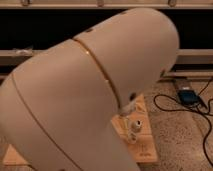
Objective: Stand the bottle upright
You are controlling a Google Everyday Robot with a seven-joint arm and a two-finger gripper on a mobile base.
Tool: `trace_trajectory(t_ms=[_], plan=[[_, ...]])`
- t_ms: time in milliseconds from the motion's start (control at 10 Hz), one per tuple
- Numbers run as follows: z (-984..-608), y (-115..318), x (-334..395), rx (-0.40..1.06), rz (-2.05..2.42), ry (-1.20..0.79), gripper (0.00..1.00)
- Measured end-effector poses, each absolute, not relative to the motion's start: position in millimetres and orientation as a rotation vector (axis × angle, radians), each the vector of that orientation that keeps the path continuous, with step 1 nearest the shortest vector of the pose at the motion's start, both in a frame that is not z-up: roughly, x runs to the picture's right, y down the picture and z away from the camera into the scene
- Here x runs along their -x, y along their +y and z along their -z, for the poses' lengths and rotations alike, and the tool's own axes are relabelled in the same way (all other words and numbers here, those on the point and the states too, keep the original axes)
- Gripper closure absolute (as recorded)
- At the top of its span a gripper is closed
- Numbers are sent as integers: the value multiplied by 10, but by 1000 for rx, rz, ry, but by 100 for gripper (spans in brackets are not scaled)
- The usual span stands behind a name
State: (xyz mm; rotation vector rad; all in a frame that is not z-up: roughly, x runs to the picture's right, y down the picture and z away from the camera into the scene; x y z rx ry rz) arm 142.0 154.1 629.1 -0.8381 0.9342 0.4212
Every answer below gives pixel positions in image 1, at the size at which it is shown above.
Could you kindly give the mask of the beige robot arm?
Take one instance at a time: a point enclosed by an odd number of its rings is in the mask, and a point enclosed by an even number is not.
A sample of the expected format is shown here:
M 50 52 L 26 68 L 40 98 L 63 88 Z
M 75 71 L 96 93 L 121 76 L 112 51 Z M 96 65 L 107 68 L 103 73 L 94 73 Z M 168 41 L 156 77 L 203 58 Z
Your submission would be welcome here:
M 36 171 L 140 171 L 111 120 L 178 51 L 162 12 L 114 15 L 16 67 L 0 85 L 0 128 Z

